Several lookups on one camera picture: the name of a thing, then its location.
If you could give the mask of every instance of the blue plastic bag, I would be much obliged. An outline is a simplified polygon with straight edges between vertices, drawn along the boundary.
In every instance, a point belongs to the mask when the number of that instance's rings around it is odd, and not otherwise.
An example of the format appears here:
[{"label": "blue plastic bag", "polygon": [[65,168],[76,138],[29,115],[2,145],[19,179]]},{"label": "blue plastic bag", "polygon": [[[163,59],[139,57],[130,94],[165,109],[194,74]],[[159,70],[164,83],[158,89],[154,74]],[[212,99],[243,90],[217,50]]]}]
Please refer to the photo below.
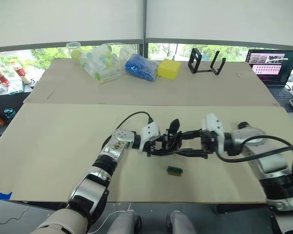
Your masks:
[{"label": "blue plastic bag", "polygon": [[125,64],[125,70],[135,76],[149,81],[155,81],[158,63],[133,54]]}]

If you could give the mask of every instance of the plastic bag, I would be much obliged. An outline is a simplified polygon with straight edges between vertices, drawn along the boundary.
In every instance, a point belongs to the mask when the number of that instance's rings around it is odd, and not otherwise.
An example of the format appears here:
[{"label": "plastic bag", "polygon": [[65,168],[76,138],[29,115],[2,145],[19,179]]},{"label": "plastic bag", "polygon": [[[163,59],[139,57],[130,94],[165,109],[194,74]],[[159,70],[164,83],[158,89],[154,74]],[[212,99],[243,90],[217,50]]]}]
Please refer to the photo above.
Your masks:
[{"label": "plastic bag", "polygon": [[106,43],[84,52],[79,63],[100,84],[124,75],[124,65],[135,51],[122,43]]},{"label": "plastic bag", "polygon": [[158,63],[148,60],[137,54],[133,54],[125,64],[125,70],[140,78],[155,81]]}]

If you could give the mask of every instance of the clear plastic cup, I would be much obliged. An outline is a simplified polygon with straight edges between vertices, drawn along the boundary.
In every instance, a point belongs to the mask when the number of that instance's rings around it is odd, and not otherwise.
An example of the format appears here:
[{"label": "clear plastic cup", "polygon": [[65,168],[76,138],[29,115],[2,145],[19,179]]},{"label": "clear plastic cup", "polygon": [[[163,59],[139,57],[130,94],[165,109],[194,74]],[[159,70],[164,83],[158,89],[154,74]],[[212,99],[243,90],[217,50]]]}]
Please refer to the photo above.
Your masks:
[{"label": "clear plastic cup", "polygon": [[72,59],[78,60],[80,55],[82,55],[83,51],[80,47],[80,43],[73,41],[66,44],[66,47],[68,49],[69,55]]}]

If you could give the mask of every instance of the laptop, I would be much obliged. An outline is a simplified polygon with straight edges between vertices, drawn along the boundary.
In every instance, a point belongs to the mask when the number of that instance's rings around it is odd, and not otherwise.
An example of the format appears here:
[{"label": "laptop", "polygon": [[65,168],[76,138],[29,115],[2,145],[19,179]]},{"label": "laptop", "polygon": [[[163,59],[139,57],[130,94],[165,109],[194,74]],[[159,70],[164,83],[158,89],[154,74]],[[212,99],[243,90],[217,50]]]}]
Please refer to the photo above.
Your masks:
[{"label": "laptop", "polygon": [[250,49],[245,62],[249,63],[280,105],[287,112],[293,112],[289,102],[293,96],[285,87],[293,69],[293,50]]}]

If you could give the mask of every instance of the beige tabletop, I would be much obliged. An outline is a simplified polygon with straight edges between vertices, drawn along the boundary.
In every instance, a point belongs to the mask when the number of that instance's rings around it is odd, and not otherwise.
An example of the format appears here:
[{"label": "beige tabletop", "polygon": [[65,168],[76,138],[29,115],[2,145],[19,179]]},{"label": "beige tabletop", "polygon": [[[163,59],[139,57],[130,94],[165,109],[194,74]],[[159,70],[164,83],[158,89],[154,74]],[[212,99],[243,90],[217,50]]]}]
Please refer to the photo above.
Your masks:
[{"label": "beige tabletop", "polygon": [[[201,62],[200,70],[210,62]],[[25,103],[279,106],[245,62],[226,62],[221,73],[192,74],[182,62],[176,80],[155,82],[131,75],[103,85],[69,58],[57,58],[45,71]]]},{"label": "beige tabletop", "polygon": [[[180,130],[200,129],[215,113],[224,130],[247,121],[267,134],[293,144],[293,122],[281,107],[134,106],[32,104],[22,106],[0,138],[0,193],[12,200],[66,201],[70,190],[95,161],[101,145],[128,115],[148,111],[161,132],[179,118]],[[130,118],[123,129],[140,131],[144,115]],[[200,148],[197,139],[184,148]],[[291,153],[285,154],[292,163]],[[184,170],[168,175],[167,166]],[[127,150],[109,186],[109,201],[131,202],[263,202],[265,195],[247,163],[225,163],[179,155],[151,156]]]}]

